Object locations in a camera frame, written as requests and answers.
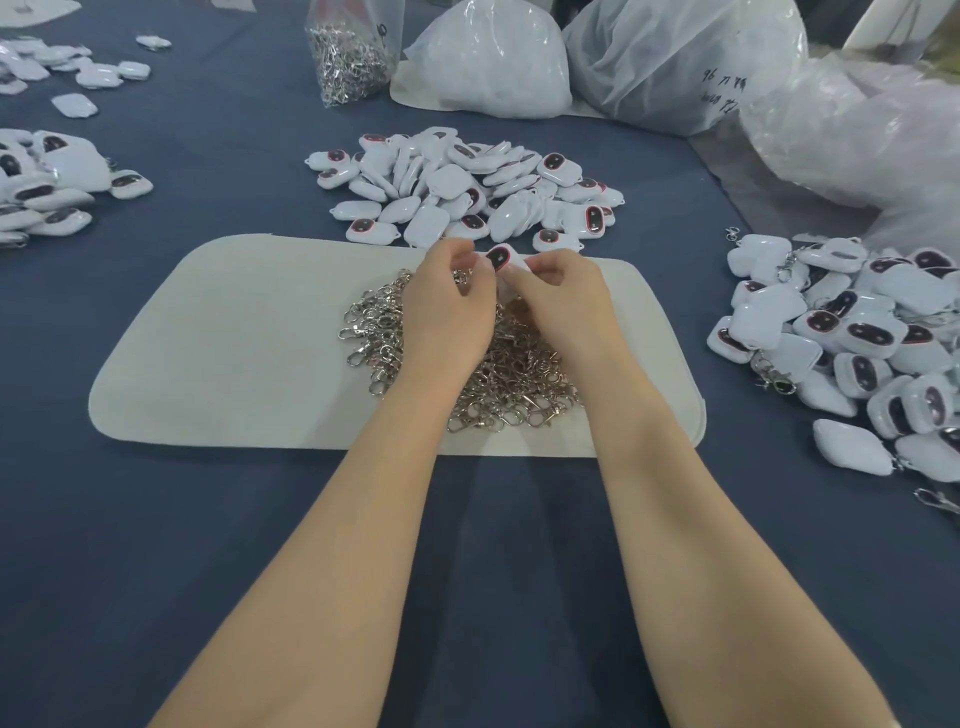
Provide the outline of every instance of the bag of metal clasps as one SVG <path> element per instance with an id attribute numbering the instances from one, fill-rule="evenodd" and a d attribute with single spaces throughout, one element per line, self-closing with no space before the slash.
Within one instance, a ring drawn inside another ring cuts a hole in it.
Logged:
<path id="1" fill-rule="evenodd" d="M 404 0 L 311 0 L 306 34 L 324 105 L 386 88 L 400 60 Z"/>

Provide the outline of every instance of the blue tablecloth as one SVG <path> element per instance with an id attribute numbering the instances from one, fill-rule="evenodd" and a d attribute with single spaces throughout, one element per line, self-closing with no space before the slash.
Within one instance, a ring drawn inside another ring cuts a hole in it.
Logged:
<path id="1" fill-rule="evenodd" d="M 912 498 L 915 479 L 827 465 L 815 413 L 707 350 L 734 284 L 723 230 L 739 219 L 687 143 L 383 96 L 324 109 L 301 5 L 90 0 L 37 34 L 151 62 L 154 77 L 91 92 L 101 111 L 87 120 L 50 104 L 76 90 L 69 77 L 0 98 L 0 127 L 88 136 L 156 185 L 100 203 L 76 237 L 0 256 L 0 725 L 144 725 L 341 458 L 99 435 L 87 392 L 133 316 L 212 238 L 342 238 L 327 210 L 346 194 L 319 190 L 304 157 L 434 124 L 567 153 L 623 190 L 616 228 L 589 252 L 633 262 L 660 297 L 708 402 L 701 455 L 904 728 L 957 725 L 960 534 Z M 175 48 L 149 54 L 141 33 Z M 382 725 L 665 725 L 595 462 L 440 458 Z"/>

